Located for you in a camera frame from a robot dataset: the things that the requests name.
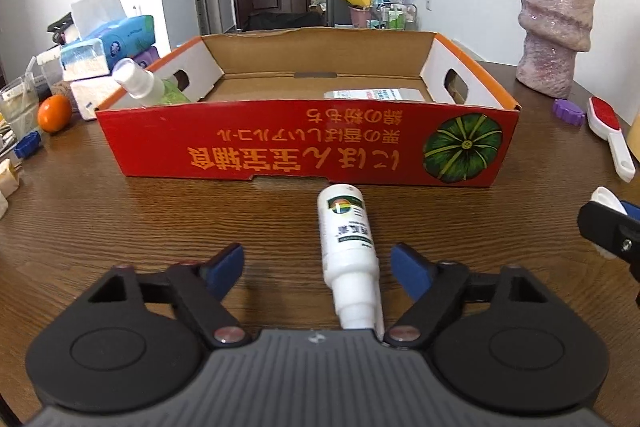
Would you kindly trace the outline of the red white lint brush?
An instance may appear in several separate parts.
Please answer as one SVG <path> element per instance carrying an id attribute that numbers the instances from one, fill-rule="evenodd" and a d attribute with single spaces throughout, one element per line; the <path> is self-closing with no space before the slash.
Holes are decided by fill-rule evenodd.
<path id="1" fill-rule="evenodd" d="M 590 96 L 587 103 L 587 121 L 590 130 L 608 143 L 617 176 L 629 183 L 636 175 L 636 168 L 613 107 L 602 98 Z"/>

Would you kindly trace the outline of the white spray bottle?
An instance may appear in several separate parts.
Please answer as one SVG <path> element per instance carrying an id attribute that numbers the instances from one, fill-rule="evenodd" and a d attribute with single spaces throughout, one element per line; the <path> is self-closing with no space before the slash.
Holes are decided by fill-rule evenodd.
<path id="1" fill-rule="evenodd" d="M 366 205 L 356 186 L 332 184 L 317 198 L 324 283 L 342 329 L 384 336 L 380 264 Z"/>

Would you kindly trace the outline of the blue plastic lid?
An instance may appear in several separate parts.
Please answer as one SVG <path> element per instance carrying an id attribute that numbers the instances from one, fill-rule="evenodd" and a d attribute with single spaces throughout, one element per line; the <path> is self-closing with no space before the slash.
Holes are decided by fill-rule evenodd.
<path id="1" fill-rule="evenodd" d="M 42 139 L 40 132 L 38 130 L 32 130 L 15 144 L 13 152 L 18 159 L 23 160 L 34 155 L 41 144 Z"/>

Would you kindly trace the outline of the white round lid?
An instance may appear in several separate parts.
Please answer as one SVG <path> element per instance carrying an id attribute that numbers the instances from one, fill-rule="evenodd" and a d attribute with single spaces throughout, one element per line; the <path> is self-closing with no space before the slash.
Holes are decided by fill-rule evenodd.
<path id="1" fill-rule="evenodd" d="M 620 200 L 605 186 L 596 188 L 591 194 L 590 200 L 608 208 L 606 211 L 597 211 L 598 237 L 593 239 L 592 243 L 596 245 L 597 252 L 603 258 L 615 259 L 620 251 L 618 249 L 611 251 L 611 248 L 618 243 L 618 239 L 614 235 L 616 225 L 620 223 L 620 216 L 625 216 L 627 221 L 630 219 L 639 221 L 639 207 L 632 205 L 630 202 Z"/>

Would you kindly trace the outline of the purple small cap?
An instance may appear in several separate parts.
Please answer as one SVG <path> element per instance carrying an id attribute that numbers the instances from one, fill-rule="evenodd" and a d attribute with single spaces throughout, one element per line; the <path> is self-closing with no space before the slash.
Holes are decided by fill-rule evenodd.
<path id="1" fill-rule="evenodd" d="M 556 98 L 552 105 L 552 114 L 575 127 L 582 127 L 586 121 L 586 113 L 574 102 L 565 98 Z"/>

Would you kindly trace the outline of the white tape roll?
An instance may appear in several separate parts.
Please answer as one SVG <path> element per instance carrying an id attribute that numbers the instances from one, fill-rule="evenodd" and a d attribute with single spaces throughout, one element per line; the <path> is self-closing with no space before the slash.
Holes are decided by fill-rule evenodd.
<path id="1" fill-rule="evenodd" d="M 4 217 L 8 209 L 9 209 L 9 202 L 6 199 L 6 196 L 4 196 L 2 192 L 0 192 L 0 219 Z"/>

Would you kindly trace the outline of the beige power adapter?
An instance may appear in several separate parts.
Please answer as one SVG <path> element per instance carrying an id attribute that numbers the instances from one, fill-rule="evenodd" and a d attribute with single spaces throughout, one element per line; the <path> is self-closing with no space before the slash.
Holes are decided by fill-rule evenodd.
<path id="1" fill-rule="evenodd" d="M 4 198 L 9 198 L 20 188 L 18 175 L 10 158 L 0 162 L 0 192 Z"/>

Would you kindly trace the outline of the pink textured vase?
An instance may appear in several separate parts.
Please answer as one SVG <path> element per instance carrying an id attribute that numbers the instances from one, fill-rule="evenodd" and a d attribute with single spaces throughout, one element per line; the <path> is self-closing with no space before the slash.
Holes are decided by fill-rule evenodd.
<path id="1" fill-rule="evenodd" d="M 576 55 L 591 48 L 596 0 L 521 0 L 518 23 L 525 30 L 516 79 L 551 98 L 567 98 Z"/>

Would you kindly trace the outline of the orange fruit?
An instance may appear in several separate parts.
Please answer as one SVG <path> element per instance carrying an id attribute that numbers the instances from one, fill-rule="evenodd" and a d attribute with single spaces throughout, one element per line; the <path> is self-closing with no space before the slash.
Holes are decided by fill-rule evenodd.
<path id="1" fill-rule="evenodd" d="M 51 95 L 38 108 L 38 126 L 47 133 L 59 132 L 70 123 L 72 114 L 70 100 L 65 95 Z"/>

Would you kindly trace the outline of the white medicine box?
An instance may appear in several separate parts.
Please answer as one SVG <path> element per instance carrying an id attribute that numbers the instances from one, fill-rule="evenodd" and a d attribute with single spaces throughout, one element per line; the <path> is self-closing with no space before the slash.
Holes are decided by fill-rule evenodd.
<path id="1" fill-rule="evenodd" d="M 334 90 L 323 95 L 326 100 L 371 100 L 390 102 L 425 102 L 423 94 L 410 88 Z"/>

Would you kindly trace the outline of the green spray bottle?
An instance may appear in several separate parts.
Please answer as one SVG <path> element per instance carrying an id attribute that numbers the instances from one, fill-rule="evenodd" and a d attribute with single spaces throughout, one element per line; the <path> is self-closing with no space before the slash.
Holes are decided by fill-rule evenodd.
<path id="1" fill-rule="evenodd" d="M 160 78 L 154 72 L 142 68 L 132 58 L 123 58 L 117 62 L 112 77 L 130 98 L 144 107 L 190 103 L 174 78 Z"/>

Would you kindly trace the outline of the clear drinking glass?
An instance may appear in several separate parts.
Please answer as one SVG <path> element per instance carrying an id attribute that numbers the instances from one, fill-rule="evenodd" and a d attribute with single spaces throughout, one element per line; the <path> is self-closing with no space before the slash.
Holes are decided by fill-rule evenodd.
<path id="1" fill-rule="evenodd" d="M 39 98 L 31 72 L 1 89 L 1 115 L 17 141 L 37 129 L 38 107 Z"/>

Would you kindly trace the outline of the clear food container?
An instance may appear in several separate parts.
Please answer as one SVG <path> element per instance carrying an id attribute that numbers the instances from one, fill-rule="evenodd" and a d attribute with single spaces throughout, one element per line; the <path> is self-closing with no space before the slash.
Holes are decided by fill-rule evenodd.
<path id="1" fill-rule="evenodd" d="M 70 84 L 63 78 L 63 69 L 60 62 L 61 47 L 54 46 L 36 56 L 36 63 L 40 67 L 41 76 L 53 95 L 64 95 L 71 102 L 74 101 Z"/>

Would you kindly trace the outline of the blue tissue pack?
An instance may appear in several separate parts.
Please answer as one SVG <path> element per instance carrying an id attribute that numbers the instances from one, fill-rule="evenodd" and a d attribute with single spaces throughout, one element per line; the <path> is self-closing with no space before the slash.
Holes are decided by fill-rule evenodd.
<path id="1" fill-rule="evenodd" d="M 79 0 L 72 4 L 79 38 L 60 52 L 67 82 L 111 74 L 123 58 L 133 58 L 155 44 L 152 15 L 127 16 L 120 0 Z"/>

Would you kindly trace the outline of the black folding chair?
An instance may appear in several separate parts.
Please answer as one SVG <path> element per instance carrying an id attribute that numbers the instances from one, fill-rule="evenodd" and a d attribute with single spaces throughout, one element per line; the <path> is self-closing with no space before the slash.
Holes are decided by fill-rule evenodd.
<path id="1" fill-rule="evenodd" d="M 323 27 L 325 24 L 324 16 L 321 13 L 314 11 L 305 13 L 260 12 L 250 14 L 247 21 L 242 26 L 242 31 L 249 32 Z"/>

